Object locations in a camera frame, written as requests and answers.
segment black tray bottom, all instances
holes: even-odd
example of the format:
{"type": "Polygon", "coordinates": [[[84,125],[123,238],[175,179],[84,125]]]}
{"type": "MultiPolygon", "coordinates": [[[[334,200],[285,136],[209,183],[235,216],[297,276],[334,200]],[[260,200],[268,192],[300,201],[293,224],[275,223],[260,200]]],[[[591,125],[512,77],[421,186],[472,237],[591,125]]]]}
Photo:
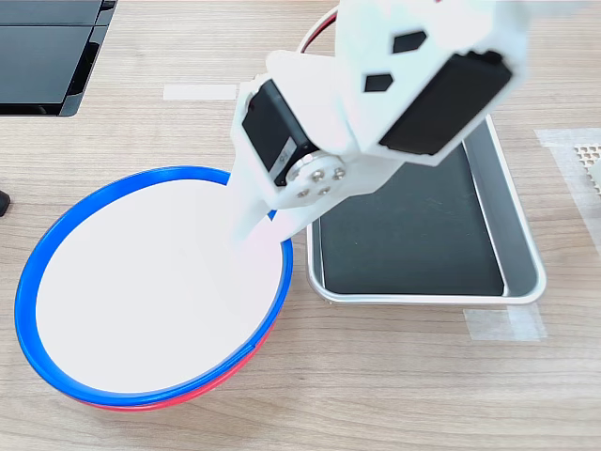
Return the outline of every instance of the black tray bottom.
{"type": "Polygon", "coordinates": [[[502,295],[462,147],[437,167],[405,164],[320,224],[324,283],[335,293],[502,295]]]}

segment black object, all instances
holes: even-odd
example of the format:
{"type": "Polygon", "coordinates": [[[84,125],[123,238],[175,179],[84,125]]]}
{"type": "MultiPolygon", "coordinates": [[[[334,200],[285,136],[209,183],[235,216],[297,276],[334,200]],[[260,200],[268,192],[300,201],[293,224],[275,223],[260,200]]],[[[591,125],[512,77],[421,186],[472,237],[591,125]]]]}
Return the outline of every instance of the black object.
{"type": "Polygon", "coordinates": [[[379,143],[392,150],[434,155],[511,77],[500,54],[454,54],[379,143]]]}
{"type": "Polygon", "coordinates": [[[307,137],[273,80],[250,100],[242,127],[277,186],[292,165],[318,148],[307,137]]]}
{"type": "Polygon", "coordinates": [[[394,78],[390,73],[367,75],[363,92],[384,92],[393,84],[394,78]]]}
{"type": "Polygon", "coordinates": [[[0,116],[73,116],[113,0],[0,0],[0,116]]]}
{"type": "Polygon", "coordinates": [[[0,191],[0,217],[4,216],[4,213],[7,212],[9,205],[10,197],[8,196],[8,194],[0,191]]]}
{"type": "Polygon", "coordinates": [[[339,294],[501,296],[504,283],[462,147],[405,164],[315,222],[324,287],[339,294]]]}
{"type": "Polygon", "coordinates": [[[402,54],[403,52],[411,52],[417,50],[424,43],[426,34],[424,31],[416,31],[407,35],[394,37],[393,53],[402,54]]]}

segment robotic arm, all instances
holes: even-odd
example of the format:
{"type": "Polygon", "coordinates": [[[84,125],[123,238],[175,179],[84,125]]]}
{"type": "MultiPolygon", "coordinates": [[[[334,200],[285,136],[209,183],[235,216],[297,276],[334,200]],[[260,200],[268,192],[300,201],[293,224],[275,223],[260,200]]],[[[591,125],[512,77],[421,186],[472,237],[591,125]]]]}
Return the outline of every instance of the robotic arm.
{"type": "Polygon", "coordinates": [[[565,4],[342,0],[335,56],[278,51],[240,85],[234,236],[290,238],[404,163],[435,166],[525,78],[532,16],[565,4]]]}

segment red wire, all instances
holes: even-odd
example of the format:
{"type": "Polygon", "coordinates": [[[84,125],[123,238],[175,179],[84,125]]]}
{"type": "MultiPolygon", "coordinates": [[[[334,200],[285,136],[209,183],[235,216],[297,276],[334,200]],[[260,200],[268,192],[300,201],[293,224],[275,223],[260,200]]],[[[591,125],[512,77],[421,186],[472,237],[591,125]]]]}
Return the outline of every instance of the red wire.
{"type": "Polygon", "coordinates": [[[311,43],[316,40],[316,38],[326,29],[328,28],[330,25],[332,25],[334,22],[336,22],[336,17],[338,16],[337,12],[334,12],[327,21],[325,21],[314,33],[313,35],[311,35],[311,37],[307,40],[307,43],[304,44],[304,47],[302,48],[302,50],[300,51],[302,54],[305,53],[305,51],[307,50],[307,48],[311,45],[311,43]]]}

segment metal tray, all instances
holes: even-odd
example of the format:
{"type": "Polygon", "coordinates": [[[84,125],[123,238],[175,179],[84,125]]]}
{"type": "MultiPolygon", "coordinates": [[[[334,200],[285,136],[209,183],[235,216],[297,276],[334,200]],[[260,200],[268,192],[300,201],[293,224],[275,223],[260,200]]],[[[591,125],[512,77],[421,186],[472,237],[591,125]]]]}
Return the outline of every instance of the metal tray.
{"type": "Polygon", "coordinates": [[[321,297],[483,305],[543,294],[545,269],[490,117],[455,152],[465,156],[439,168],[404,166],[378,192],[307,227],[307,273],[321,297]]]}

